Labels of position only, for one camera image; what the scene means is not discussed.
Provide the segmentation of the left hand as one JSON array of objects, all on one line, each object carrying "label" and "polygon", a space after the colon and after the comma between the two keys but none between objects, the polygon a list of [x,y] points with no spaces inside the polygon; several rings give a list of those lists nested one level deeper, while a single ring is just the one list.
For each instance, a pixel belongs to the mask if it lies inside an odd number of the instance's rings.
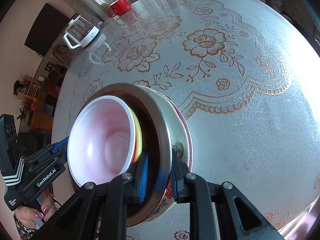
[{"label": "left hand", "polygon": [[38,230],[40,227],[35,223],[35,221],[44,220],[46,222],[56,212],[56,206],[49,190],[44,190],[42,195],[43,201],[41,202],[41,211],[22,205],[15,210],[17,219],[26,228]]}]

